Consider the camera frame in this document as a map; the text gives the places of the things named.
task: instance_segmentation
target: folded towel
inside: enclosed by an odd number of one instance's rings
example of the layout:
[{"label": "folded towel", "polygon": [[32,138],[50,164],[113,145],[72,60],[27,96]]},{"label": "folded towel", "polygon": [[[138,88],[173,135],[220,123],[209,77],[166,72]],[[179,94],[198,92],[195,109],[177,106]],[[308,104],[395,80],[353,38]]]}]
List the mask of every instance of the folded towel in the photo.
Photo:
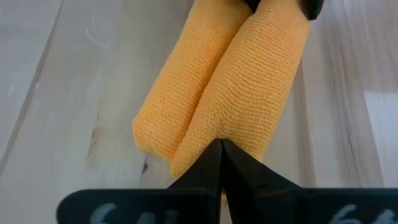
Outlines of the folded towel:
[{"label": "folded towel", "polygon": [[196,0],[180,38],[132,129],[137,147],[171,161],[217,63],[250,8],[237,0]]},{"label": "folded towel", "polygon": [[[289,94],[308,26],[309,21],[296,0],[262,0],[256,13],[244,22],[216,61],[216,68],[207,78],[208,83],[196,98],[197,102],[189,104],[196,107],[192,110],[193,116],[182,112],[187,111],[186,105],[166,104],[162,98],[158,100],[161,103],[146,102],[134,123],[142,117],[155,121],[150,125],[143,121],[139,126],[134,125],[137,145],[170,161],[175,177],[181,176],[214,138],[228,138],[261,161]],[[162,88],[163,94],[175,91],[173,88],[177,86],[196,88],[195,82],[186,79],[174,81],[169,88]],[[187,100],[184,94],[174,97],[174,102]],[[176,111],[174,114],[159,118],[152,112],[171,108]],[[186,118],[183,122],[186,126],[175,122],[180,117]],[[151,138],[142,140],[139,133],[143,129],[144,133],[152,132],[149,136],[171,139],[173,144],[165,146],[162,141]],[[180,132],[170,135],[164,131],[170,129]]]}]

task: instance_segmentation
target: table surface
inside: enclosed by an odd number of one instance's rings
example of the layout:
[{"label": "table surface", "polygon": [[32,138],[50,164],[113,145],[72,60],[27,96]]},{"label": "table surface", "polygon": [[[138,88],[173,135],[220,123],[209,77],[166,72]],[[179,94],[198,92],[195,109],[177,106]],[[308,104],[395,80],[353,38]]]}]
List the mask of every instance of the table surface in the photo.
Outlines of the table surface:
[{"label": "table surface", "polygon": [[[192,0],[34,2],[0,2],[1,223],[55,223],[79,189],[168,186],[131,120]],[[398,187],[397,8],[325,3],[265,164],[304,187]]]}]

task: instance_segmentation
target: cloth texture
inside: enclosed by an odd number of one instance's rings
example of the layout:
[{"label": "cloth texture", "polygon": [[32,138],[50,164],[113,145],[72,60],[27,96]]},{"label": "cloth texture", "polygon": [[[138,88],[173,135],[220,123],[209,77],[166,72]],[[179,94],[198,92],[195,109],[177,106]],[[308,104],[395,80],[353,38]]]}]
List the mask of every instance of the cloth texture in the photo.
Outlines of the cloth texture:
[{"label": "cloth texture", "polygon": [[262,0],[253,15],[240,2],[195,1],[134,118],[137,146],[169,161],[174,177],[215,138],[262,161],[283,112],[309,21],[294,0]]}]

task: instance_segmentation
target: light wood surface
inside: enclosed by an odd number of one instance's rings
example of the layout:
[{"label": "light wood surface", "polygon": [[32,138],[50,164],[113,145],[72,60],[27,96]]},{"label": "light wood surface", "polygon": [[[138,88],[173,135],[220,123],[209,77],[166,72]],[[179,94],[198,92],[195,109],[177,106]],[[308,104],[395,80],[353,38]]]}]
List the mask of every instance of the light wood surface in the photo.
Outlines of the light wood surface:
[{"label": "light wood surface", "polygon": [[[59,4],[51,4],[53,20]],[[31,50],[43,55],[48,46],[37,87],[31,73],[15,84],[25,93],[11,102],[4,100],[13,86],[9,73],[0,77],[1,124],[12,123],[0,126],[1,223],[55,223],[59,201],[78,189],[164,188],[173,182],[165,161],[135,147],[131,120],[191,5],[63,1],[53,34],[48,27],[41,39],[50,41]],[[303,187],[398,187],[397,8],[397,1],[325,3],[266,165]],[[10,29],[0,32],[0,47],[5,34]],[[222,207],[221,222],[231,223],[226,202]]]}]

